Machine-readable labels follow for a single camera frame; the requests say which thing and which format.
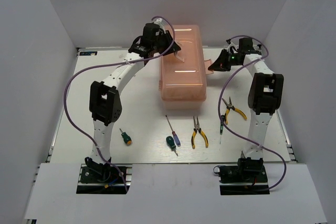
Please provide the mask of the pink plastic toolbox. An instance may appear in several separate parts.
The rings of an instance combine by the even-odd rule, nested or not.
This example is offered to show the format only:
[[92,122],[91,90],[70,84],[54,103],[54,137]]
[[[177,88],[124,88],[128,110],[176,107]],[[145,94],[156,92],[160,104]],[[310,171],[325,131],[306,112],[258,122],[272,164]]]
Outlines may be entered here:
[[167,110],[196,110],[206,100],[206,76],[211,59],[204,59],[197,25],[175,25],[175,42],[181,50],[163,56],[160,63],[159,91]]

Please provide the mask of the small yellow pliers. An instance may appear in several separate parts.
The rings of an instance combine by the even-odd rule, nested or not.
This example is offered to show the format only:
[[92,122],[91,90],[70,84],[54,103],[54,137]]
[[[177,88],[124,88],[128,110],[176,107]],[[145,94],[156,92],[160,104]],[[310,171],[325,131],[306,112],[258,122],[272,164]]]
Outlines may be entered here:
[[236,113],[238,113],[239,115],[242,116],[242,118],[247,121],[247,116],[246,114],[241,111],[240,109],[236,108],[233,106],[232,104],[232,100],[231,100],[231,97],[229,97],[229,102],[227,102],[224,98],[222,98],[222,101],[225,103],[225,106],[226,106],[226,112],[224,114],[224,123],[227,125],[228,124],[228,115],[230,113],[230,111],[234,111]]

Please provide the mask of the black green precision screwdriver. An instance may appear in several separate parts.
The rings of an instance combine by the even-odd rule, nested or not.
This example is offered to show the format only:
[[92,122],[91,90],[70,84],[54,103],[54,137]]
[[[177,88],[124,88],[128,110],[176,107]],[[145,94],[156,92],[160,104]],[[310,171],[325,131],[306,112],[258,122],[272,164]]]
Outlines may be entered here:
[[220,131],[219,131],[219,144],[221,145],[222,136],[223,136],[223,129],[224,129],[224,123],[225,123],[225,115],[221,115],[222,123],[220,125]]

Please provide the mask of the yellow long nose pliers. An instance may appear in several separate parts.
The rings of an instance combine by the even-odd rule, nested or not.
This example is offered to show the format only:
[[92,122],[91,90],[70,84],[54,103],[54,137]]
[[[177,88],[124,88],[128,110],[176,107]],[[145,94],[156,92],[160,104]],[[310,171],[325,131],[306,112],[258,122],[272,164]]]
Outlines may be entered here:
[[198,119],[197,116],[193,117],[193,122],[194,122],[194,130],[193,130],[193,133],[192,133],[192,136],[191,136],[192,149],[195,149],[195,147],[196,147],[195,138],[196,138],[197,134],[202,136],[202,138],[205,142],[205,147],[208,148],[209,147],[208,138],[207,138],[206,134],[203,132],[202,128],[200,127],[199,119]]

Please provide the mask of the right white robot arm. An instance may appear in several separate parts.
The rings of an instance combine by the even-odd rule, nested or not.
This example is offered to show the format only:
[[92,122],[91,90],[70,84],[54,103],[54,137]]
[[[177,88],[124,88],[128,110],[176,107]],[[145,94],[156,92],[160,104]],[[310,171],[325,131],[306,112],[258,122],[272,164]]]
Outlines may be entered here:
[[246,141],[241,157],[232,174],[247,182],[262,172],[264,152],[275,154],[284,161],[277,152],[265,147],[265,137],[272,116],[279,109],[282,98],[284,76],[274,73],[265,63],[269,56],[267,47],[256,39],[246,35],[238,35],[238,44],[231,39],[226,42],[218,58],[208,67],[209,71],[231,71],[233,66],[238,69],[228,78],[232,80],[243,69],[247,69],[252,77],[247,103],[250,108],[250,126],[247,137],[229,129],[229,132]]

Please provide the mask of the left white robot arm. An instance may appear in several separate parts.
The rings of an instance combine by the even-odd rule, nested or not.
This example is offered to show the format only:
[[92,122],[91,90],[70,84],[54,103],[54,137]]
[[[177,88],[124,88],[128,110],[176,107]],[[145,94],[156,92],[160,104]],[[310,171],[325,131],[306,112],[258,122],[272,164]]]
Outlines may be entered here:
[[122,113],[120,94],[128,82],[147,64],[155,53],[165,55],[180,51],[158,18],[145,24],[143,34],[128,50],[125,64],[117,67],[112,74],[101,82],[93,82],[90,87],[89,111],[93,119],[95,141],[91,155],[85,164],[93,171],[93,176],[101,182],[110,178],[111,168],[106,163],[111,161],[110,142],[114,123]]

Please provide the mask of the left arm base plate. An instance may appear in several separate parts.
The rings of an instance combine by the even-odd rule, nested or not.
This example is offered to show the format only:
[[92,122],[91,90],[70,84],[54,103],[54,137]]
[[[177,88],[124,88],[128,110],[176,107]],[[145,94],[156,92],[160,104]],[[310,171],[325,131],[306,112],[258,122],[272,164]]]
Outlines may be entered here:
[[125,195],[124,181],[130,188],[132,166],[119,166],[123,178],[114,167],[109,167],[104,175],[82,165],[79,173],[76,194],[78,195]]

